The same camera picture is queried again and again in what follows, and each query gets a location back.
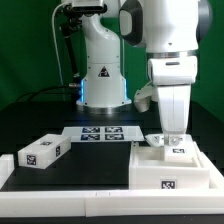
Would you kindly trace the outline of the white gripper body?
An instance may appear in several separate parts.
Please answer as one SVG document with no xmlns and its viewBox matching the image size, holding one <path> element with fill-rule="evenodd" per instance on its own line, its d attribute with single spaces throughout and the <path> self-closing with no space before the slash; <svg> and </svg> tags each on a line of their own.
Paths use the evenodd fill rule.
<svg viewBox="0 0 224 224">
<path fill-rule="evenodd" d="M 196 56 L 148 60 L 148 73 L 156 88 L 164 134 L 186 133 L 191 85 L 197 71 Z"/>
</svg>

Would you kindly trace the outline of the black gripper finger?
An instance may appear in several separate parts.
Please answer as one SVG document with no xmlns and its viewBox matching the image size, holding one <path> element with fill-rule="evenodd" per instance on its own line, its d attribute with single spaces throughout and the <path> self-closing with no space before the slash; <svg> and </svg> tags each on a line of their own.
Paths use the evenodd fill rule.
<svg viewBox="0 0 224 224">
<path fill-rule="evenodd" d="M 164 135 L 164 144 L 168 146 L 178 146 L 180 144 L 181 137 L 176 135 Z"/>
</svg>

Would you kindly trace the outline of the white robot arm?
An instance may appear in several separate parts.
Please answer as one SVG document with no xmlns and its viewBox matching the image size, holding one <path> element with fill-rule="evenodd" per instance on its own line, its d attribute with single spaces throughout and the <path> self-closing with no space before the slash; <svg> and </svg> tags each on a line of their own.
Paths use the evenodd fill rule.
<svg viewBox="0 0 224 224">
<path fill-rule="evenodd" d="M 145 50 L 150 83 L 136 92 L 144 112 L 157 98 L 162 133 L 151 135 L 166 147 L 192 142 L 186 133 L 191 85 L 198 72 L 199 42 L 212 22 L 208 0 L 61 0 L 64 14 L 80 18 L 87 50 L 87 74 L 81 82 L 82 109 L 119 107 L 125 85 L 119 74 L 119 41 Z"/>
</svg>

